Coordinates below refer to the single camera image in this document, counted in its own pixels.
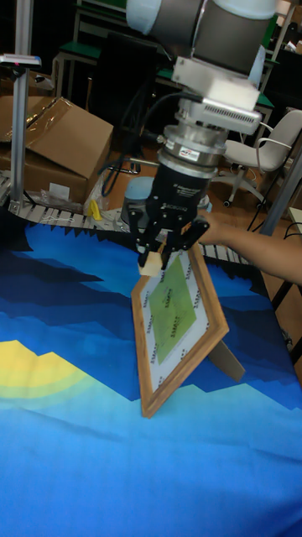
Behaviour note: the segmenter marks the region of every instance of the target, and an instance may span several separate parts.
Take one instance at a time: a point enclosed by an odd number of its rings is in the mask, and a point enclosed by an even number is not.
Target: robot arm
[[[258,90],[247,78],[274,12],[275,0],[128,0],[128,24],[178,56],[173,81],[186,91],[178,125],[164,130],[143,231],[142,213],[128,208],[141,267],[158,251],[163,230],[163,269],[173,251],[191,248],[206,231],[197,206],[216,175],[228,132],[253,134],[261,121],[253,111]]]

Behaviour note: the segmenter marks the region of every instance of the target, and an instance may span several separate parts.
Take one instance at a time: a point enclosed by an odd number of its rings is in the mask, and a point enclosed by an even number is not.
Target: wooden frame
[[[176,366],[156,391],[153,390],[151,382],[150,356],[148,355],[146,326],[144,325],[143,305],[141,301],[141,294],[150,278],[143,276],[132,292],[142,411],[143,416],[147,418],[151,418],[157,412],[170,395],[189,377],[229,332],[226,318],[221,309],[199,246],[195,245],[188,255],[210,326],[206,333],[190,349],[188,354],[186,354],[183,361]]]

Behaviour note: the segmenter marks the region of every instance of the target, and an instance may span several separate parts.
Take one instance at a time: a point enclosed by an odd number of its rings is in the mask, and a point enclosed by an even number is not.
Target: white chair
[[[214,183],[220,182],[233,185],[229,199],[224,202],[225,207],[229,207],[233,203],[235,194],[240,187],[248,190],[260,202],[263,202],[263,195],[256,190],[257,184],[247,178],[247,172],[249,168],[258,168],[262,174],[282,167],[302,129],[302,111],[293,110],[289,112],[274,129],[268,125],[265,125],[265,127],[270,131],[269,137],[260,138],[255,148],[244,145],[244,143],[232,142],[231,140],[226,142],[225,158],[233,164],[239,164],[240,169],[237,175],[221,172],[221,175],[212,180]]]

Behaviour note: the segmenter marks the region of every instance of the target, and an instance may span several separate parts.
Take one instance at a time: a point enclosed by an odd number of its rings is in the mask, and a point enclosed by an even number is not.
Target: hand
[[[199,239],[200,244],[223,244],[226,236],[227,224],[221,224],[210,212],[201,211],[199,213],[210,224],[210,229]]]

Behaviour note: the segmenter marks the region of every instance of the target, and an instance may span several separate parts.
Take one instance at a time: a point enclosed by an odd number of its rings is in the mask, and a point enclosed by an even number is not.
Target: blue tablecloth
[[[207,260],[246,368],[141,416],[123,234],[0,211],[0,535],[302,535],[302,393],[259,272]]]

